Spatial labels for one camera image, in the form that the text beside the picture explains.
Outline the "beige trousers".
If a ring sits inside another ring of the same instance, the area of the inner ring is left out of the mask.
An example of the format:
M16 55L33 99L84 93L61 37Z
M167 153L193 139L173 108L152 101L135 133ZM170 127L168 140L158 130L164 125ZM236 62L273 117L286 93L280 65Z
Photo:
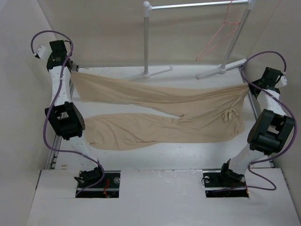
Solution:
M216 143L245 130L246 84L186 89L72 73L83 102L135 105L151 113L110 113L87 117L85 136L96 149L127 151L159 143Z

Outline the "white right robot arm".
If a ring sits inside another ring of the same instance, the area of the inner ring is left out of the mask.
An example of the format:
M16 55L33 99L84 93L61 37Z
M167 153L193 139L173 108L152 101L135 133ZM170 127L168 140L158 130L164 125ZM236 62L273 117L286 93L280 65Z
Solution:
M221 185L230 186L235 177L244 176L250 163L264 156L279 153L283 149L295 126L295 119L286 115L279 103L278 83L284 86L287 79L280 70L267 67L262 77L249 85L261 113L249 132L246 147L237 156L228 160L225 164L228 170L218 174Z

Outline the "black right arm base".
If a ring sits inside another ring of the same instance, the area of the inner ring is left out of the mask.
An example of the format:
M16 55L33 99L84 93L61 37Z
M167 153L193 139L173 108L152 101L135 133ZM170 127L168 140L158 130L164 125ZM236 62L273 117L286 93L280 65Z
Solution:
M206 198L248 198L244 174L237 174L224 163L220 170L205 170L201 179Z

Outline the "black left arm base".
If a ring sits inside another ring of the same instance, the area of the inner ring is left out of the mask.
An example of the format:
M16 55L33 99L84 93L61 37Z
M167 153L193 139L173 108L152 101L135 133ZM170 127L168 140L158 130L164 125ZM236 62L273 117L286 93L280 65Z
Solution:
M119 198L121 171L105 171L100 168L80 171L77 181L76 198Z

